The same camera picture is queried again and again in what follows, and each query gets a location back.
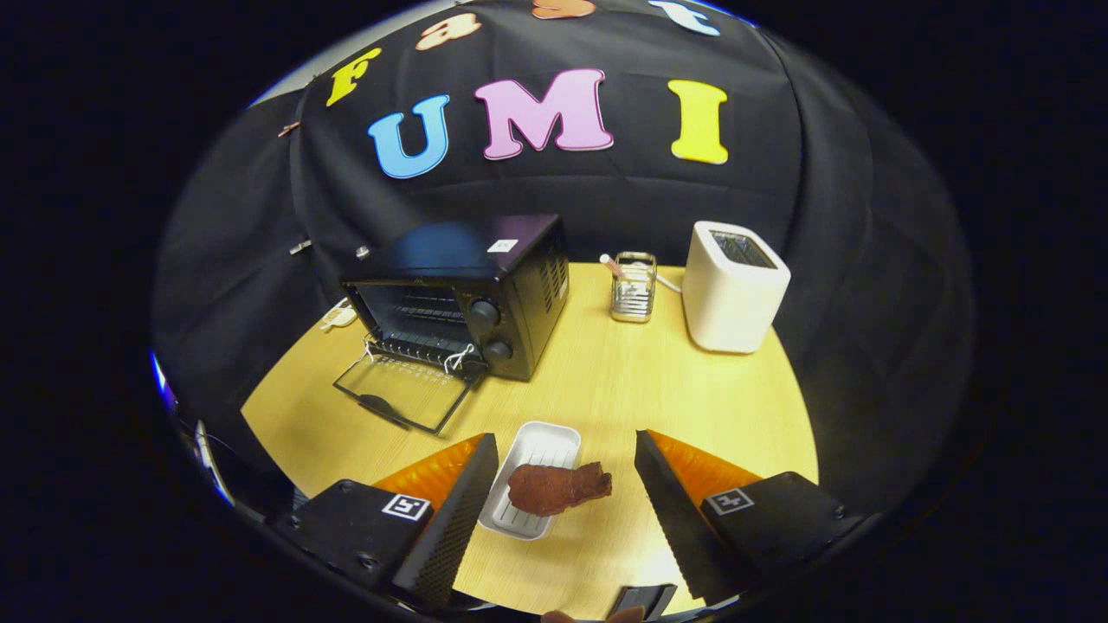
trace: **pink letter m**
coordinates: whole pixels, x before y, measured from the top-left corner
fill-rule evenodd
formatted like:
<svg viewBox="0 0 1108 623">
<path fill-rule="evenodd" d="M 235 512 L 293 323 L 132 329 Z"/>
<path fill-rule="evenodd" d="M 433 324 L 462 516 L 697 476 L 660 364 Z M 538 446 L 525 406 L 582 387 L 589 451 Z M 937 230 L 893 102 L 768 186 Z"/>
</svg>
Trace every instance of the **pink letter m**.
<svg viewBox="0 0 1108 623">
<path fill-rule="evenodd" d="M 563 71 L 551 82 L 542 102 L 514 80 L 501 80 L 478 89 L 474 95 L 489 110 L 489 160 L 504 160 L 523 152 L 523 143 L 512 136 L 512 124 L 535 151 L 542 151 L 562 118 L 558 147 L 584 152 L 611 147 L 615 140 L 604 131 L 597 88 L 604 80 L 598 69 Z"/>
</svg>

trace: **screw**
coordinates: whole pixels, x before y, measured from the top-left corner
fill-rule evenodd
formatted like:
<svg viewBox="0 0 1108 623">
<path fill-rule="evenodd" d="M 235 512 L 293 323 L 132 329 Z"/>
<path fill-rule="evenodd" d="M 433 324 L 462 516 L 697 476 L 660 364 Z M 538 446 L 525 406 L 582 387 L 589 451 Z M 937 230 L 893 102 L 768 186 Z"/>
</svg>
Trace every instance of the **screw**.
<svg viewBox="0 0 1108 623">
<path fill-rule="evenodd" d="M 366 552 L 358 552 L 358 563 L 361 564 L 366 571 L 373 571 L 377 569 L 377 565 L 380 564 L 377 562 L 376 558 Z"/>
</svg>

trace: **oven door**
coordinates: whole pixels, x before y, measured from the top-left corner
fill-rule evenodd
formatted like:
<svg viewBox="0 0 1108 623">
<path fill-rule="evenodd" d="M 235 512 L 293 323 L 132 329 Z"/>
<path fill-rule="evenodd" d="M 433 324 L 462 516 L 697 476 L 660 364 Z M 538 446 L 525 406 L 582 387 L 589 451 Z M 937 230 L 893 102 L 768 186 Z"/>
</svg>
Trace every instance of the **oven door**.
<svg viewBox="0 0 1108 623">
<path fill-rule="evenodd" d="M 450 417 L 489 370 L 475 353 L 445 364 L 390 353 L 366 340 L 365 355 L 335 387 L 363 408 L 403 428 L 439 435 Z"/>
</svg>

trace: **white tray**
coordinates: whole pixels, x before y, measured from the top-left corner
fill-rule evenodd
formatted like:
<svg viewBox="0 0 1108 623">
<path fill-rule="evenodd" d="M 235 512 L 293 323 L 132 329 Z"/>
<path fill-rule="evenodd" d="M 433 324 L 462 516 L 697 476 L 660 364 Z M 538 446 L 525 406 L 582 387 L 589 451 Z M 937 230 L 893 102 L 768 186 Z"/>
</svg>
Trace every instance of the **white tray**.
<svg viewBox="0 0 1108 623">
<path fill-rule="evenodd" d="M 513 507 L 507 498 L 507 479 L 515 468 L 523 464 L 576 469 L 578 450 L 581 433 L 572 428 L 540 421 L 521 426 L 496 472 L 478 523 L 493 532 L 524 541 L 545 537 L 554 517 L 537 517 Z"/>
</svg>

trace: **black fabric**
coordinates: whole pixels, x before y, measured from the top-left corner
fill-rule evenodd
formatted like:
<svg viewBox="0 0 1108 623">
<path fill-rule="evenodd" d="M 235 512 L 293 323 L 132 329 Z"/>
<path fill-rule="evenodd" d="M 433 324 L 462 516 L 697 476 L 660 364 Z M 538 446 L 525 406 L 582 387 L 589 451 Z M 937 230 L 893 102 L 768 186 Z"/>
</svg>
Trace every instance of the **black fabric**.
<svg viewBox="0 0 1108 623">
<path fill-rule="evenodd" d="M 721 37 L 637 0 L 596 4 L 578 20 L 536 20 L 527 3 L 454 7 L 340 63 L 382 49 L 332 106 L 328 71 L 247 111 L 170 226 L 156 344 L 171 385 L 205 409 L 237 409 L 341 297 L 355 249 L 422 223 L 556 212 L 573 261 L 647 249 L 676 265 L 696 221 L 736 223 L 792 270 L 774 327 L 808 404 L 821 484 L 859 511 L 894 504 L 933 460 L 968 375 L 968 259 L 942 181 L 868 96 L 779 38 L 710 9 L 698 10 Z M 464 12 L 480 30 L 414 49 L 429 25 Z M 605 72 L 612 147 L 560 150 L 556 124 L 541 152 L 523 141 L 515 157 L 484 159 L 478 88 L 512 79 L 541 99 L 558 72 L 585 68 Z M 725 164 L 670 153 L 680 132 L 673 79 L 727 92 Z M 445 157 L 423 175 L 389 177 L 368 126 L 403 113 L 403 149 L 418 154 L 425 137 L 411 109 L 439 94 L 450 96 Z M 302 125 L 278 139 L 294 116 Z M 289 256 L 304 238 L 312 246 Z"/>
<path fill-rule="evenodd" d="M 255 469 L 276 466 L 239 411 L 274 362 L 327 310 L 294 215 L 289 123 L 301 93 L 250 109 L 213 146 L 166 224 L 153 347 L 186 425 L 204 420 Z"/>
</svg>

